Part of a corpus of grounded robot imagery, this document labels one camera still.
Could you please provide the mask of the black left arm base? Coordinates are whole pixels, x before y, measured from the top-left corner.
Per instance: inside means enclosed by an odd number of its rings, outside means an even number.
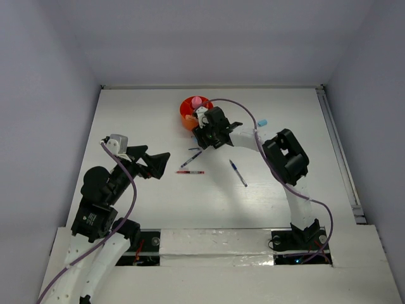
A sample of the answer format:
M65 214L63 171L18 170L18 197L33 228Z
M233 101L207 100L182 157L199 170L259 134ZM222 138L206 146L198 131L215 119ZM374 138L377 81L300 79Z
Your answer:
M116 266L159 266L160 237L161 231L159 230L142 230L138 244L124 252Z

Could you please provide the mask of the light blue highlighter cap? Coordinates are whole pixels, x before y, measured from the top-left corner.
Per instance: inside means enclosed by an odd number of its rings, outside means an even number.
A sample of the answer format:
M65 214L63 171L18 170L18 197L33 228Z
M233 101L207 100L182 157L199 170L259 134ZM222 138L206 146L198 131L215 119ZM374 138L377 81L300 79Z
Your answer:
M268 124L267 120L260 120L257 122L258 127L264 127L267 124Z

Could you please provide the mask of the orange translucent highlighter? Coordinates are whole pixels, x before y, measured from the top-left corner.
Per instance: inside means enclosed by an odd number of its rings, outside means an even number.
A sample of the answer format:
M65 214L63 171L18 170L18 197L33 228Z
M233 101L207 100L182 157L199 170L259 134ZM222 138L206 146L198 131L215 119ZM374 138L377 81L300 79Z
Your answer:
M193 115L186 115L185 120L188 122L198 122L198 118Z

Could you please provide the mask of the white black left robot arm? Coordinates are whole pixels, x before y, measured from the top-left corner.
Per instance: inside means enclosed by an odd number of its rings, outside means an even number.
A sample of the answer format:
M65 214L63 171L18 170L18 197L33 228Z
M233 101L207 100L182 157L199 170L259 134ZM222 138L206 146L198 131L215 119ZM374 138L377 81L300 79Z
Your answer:
M162 178L170 153L149 155L148 147L127 146L107 138L101 147L115 161L112 170L96 166L84 175L82 199L71 227L70 247L62 278L69 303L94 303L112 268L123 254L139 254L147 246L140 224L129 219L134 203L119 218L115 203L134 179Z

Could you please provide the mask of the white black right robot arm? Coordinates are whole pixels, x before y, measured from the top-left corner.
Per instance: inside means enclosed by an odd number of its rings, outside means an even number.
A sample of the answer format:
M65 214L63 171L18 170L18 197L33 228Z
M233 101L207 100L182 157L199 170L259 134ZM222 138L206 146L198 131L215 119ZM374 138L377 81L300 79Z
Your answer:
M292 131L283 129L274 136L261 135L257 127L245 128L240 122L230 123L217 106L210 110L201 106L193 116L198 120L198 126L192 132L202 149L229 145L251 149L262 156L271 174L285 189L292 243L298 248L308 247L320 225L313 217L304 180L309 158Z

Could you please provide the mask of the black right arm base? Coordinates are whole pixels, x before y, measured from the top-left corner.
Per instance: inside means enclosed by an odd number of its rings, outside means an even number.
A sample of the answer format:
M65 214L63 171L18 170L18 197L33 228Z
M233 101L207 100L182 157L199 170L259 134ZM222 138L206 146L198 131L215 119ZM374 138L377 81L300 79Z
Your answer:
M332 265L329 246L326 245L317 255L327 240L324 228L318 219L305 230L290 225L290 229L271 232L268 247L273 251L275 265Z

